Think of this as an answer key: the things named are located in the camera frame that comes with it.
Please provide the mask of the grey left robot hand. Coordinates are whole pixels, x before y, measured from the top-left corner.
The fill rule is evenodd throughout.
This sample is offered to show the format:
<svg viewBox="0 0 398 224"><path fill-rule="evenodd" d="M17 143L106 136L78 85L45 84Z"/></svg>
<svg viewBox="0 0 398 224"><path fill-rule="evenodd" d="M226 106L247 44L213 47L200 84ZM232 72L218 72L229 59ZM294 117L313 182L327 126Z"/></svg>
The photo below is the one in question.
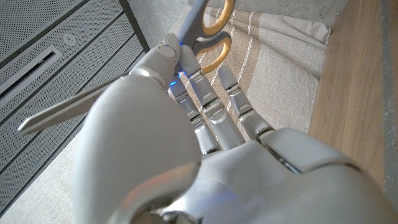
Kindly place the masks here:
<svg viewBox="0 0 398 224"><path fill-rule="evenodd" d="M244 115L245 141L222 110L223 142L194 127L166 90L175 66L197 72L174 34L91 107L75 162L78 223L396 223L373 180L300 131Z"/></svg>

